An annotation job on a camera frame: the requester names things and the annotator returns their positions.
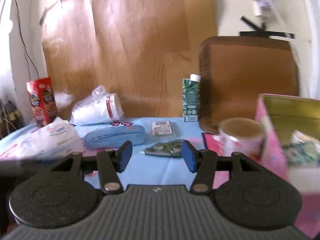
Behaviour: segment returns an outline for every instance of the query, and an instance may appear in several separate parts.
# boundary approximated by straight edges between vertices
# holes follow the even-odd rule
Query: small package with label
[[[182,80],[182,111],[185,122],[198,122],[200,79],[201,76],[191,74],[189,79]]]
[[[174,137],[174,131],[170,121],[152,122],[152,139],[156,141],[168,140]]]

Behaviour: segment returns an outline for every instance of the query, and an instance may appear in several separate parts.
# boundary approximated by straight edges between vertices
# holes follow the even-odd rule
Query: brown tray
[[[287,41],[211,37],[201,44],[200,127],[218,132],[232,117],[254,119],[260,93],[297,96],[298,70]]]

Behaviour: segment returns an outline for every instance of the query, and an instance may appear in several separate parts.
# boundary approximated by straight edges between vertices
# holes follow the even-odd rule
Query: ribbed black surface
[[[99,208],[72,226],[19,226],[3,240],[300,240],[294,227],[274,231],[241,228],[222,217],[207,197],[184,186],[129,186],[105,196]]]

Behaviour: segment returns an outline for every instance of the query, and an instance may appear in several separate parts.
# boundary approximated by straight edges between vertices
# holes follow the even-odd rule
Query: white plastic bag
[[[117,94],[108,94],[103,86],[98,86],[87,98],[76,103],[72,109],[71,122],[76,125],[110,123],[123,118]]]
[[[53,160],[85,149],[76,129],[57,117],[49,125],[26,136],[16,153],[17,159]]]

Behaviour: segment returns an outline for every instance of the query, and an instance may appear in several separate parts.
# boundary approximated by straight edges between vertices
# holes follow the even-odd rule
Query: red snack box
[[[51,78],[41,78],[27,83],[33,116],[38,127],[52,123],[58,110],[54,100]]]

